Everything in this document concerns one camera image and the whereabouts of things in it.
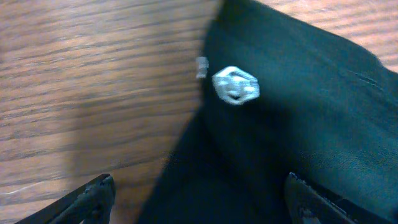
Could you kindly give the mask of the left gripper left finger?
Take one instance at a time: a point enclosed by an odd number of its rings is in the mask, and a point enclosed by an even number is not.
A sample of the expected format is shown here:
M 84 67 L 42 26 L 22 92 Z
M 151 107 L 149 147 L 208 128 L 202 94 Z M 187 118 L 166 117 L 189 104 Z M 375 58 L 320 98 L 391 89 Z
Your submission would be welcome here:
M 115 197 L 113 177 L 101 174 L 16 224 L 108 224 Z

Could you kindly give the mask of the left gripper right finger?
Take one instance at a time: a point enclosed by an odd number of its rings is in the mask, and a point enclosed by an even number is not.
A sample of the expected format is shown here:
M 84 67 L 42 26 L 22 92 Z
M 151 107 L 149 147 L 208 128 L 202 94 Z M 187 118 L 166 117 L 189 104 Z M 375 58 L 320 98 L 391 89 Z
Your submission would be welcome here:
M 285 180 L 284 198 L 294 224 L 392 224 L 293 172 Z

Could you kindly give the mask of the black t-shirt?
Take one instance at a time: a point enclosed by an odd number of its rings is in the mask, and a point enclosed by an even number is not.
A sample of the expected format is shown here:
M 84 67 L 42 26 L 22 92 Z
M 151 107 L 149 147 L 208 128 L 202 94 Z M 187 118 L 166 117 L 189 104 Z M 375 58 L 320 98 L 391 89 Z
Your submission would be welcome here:
M 138 223 L 292 223 L 293 172 L 397 222 L 397 74 L 257 1 L 225 1 L 198 60 L 202 104 Z

